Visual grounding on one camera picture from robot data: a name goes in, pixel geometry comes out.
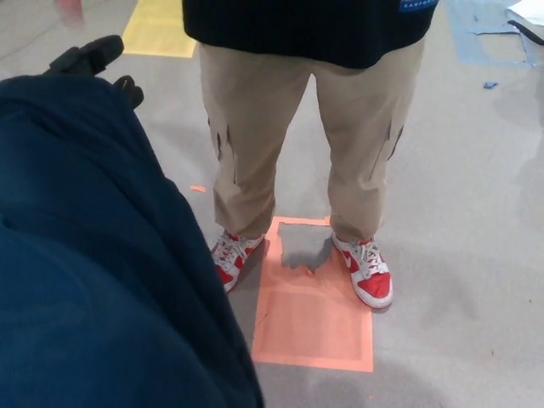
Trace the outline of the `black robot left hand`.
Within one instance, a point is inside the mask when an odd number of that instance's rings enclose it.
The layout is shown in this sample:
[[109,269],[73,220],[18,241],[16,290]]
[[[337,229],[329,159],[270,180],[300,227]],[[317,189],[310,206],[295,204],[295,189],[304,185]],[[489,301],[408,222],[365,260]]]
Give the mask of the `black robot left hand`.
[[[109,35],[87,43],[81,48],[71,47],[49,64],[45,74],[73,74],[96,77],[124,52],[118,35]],[[113,85],[127,96],[133,110],[144,101],[144,93],[131,76],[121,76]]]

